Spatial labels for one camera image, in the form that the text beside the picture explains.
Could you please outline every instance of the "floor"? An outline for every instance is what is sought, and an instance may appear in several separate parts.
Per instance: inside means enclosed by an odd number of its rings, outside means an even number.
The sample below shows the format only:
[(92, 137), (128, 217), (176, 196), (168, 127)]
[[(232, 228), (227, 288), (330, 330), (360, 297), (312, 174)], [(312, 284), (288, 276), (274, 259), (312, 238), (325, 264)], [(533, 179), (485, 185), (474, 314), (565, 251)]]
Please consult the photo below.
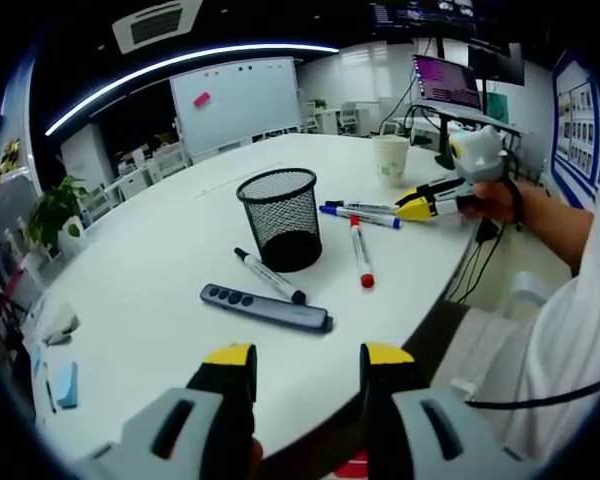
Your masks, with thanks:
[[(494, 243), (495, 240), (484, 243), (471, 284), (475, 282)], [(464, 270), (469, 255), (460, 267), (459, 274)], [(468, 269), (460, 287), (453, 295), (453, 300), (458, 300), (465, 294), (470, 271), (471, 268)], [(556, 289), (571, 279), (571, 271), (567, 265), (531, 232), (524, 228), (518, 232), (514, 227), (508, 226), (480, 282), (465, 303), (489, 312), (499, 311), (508, 298), (511, 279), (519, 271), (532, 272), (548, 286)], [(455, 289), (456, 284), (457, 280), (452, 283), (449, 292)], [(529, 318), (536, 310), (537, 307), (533, 305), (517, 305), (513, 318)]]

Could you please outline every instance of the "poster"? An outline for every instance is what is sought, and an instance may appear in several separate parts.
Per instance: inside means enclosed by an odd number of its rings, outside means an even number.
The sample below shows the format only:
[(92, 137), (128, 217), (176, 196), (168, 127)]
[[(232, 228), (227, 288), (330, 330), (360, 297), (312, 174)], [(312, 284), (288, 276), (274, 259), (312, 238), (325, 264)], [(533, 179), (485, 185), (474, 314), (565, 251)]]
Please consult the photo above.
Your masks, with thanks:
[(568, 54), (553, 71), (555, 125), (551, 173), (572, 206), (595, 209), (600, 185), (600, 93)]

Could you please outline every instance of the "white round table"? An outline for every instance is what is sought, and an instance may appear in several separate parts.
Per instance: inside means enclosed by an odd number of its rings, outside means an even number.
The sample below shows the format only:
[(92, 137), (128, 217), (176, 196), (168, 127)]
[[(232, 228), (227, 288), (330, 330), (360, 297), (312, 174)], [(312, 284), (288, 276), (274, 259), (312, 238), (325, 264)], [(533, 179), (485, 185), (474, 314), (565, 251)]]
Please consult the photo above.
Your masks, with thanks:
[[(405, 187), (445, 173), (434, 154), (412, 147)], [(52, 414), (44, 370), (34, 378), (40, 430), (66, 460), (118, 441), (125, 420), (170, 387), (184, 387), (212, 350), (253, 343), (258, 352), (255, 436), (265, 456), (330, 418), (358, 391), (365, 341), (403, 344), (443, 293), (475, 230), (460, 216), (404, 224), (362, 224), (376, 286), (363, 291), (346, 219), (319, 214), (323, 252), (288, 279), (326, 308), (333, 332), (312, 335), (205, 305), (207, 283), (276, 293), (236, 257), (257, 254), (235, 191), (267, 169), (316, 172), (316, 200), (395, 201), (375, 176), (368, 139), (285, 135), (195, 165), (125, 202), (90, 231), (90, 245), (45, 292), (33, 341), (68, 303), (81, 321), (66, 346), (42, 348), (50, 378), (78, 363), (78, 407)]]

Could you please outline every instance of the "ceiling light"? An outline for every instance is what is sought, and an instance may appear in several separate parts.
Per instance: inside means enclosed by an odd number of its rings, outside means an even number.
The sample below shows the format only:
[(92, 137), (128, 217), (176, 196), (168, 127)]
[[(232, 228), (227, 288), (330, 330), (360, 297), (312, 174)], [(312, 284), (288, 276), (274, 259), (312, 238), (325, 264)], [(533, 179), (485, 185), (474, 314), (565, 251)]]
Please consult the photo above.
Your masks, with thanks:
[(230, 47), (219, 47), (219, 48), (211, 48), (209, 50), (201, 50), (199, 52), (191, 52), (184, 55), (179, 55), (177, 57), (169, 58), (167, 60), (163, 60), (158, 63), (154, 63), (153, 65), (149, 65), (148, 67), (141, 68), (140, 70), (136, 70), (133, 73), (125, 75), (122, 78), (119, 78), (115, 82), (110, 83), (109, 85), (102, 87), (95, 93), (92, 93), (88, 97), (84, 98), (77, 105), (75, 105), (71, 110), (61, 116), (58, 120), (54, 122), (53, 125), (49, 127), (49, 129), (44, 133), (47, 137), (55, 132), (58, 128), (60, 128), (67, 120), (73, 117), (80, 110), (84, 109), (89, 104), (95, 102), (103, 95), (106, 95), (110, 91), (115, 88), (118, 88), (120, 85), (123, 85), (131, 80), (134, 80), (142, 75), (153, 72), (160, 68), (168, 67), (170, 65), (175, 65), (176, 63), (185, 62), (187, 60), (193, 60), (194, 58), (208, 57), (211, 55), (220, 55), (222, 53), (232, 53), (232, 52), (242, 52), (248, 50), (309, 50), (315, 52), (325, 52), (325, 53), (338, 53), (339, 50), (337, 48), (330, 47), (320, 47), (318, 45), (302, 45), (295, 43), (258, 43), (254, 45), (233, 45)]

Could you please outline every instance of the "bulletin board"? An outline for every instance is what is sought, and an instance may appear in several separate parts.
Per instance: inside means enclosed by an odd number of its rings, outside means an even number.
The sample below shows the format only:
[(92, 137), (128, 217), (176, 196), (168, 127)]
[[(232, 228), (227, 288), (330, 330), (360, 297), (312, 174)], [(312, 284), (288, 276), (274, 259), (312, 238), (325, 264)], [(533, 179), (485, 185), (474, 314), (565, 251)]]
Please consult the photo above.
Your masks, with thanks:
[(572, 206), (593, 210), (600, 185), (600, 92), (568, 54), (556, 65), (553, 80), (551, 173)]
[(271, 130), (301, 126), (292, 58), (225, 63), (170, 79), (185, 148), (195, 156)]

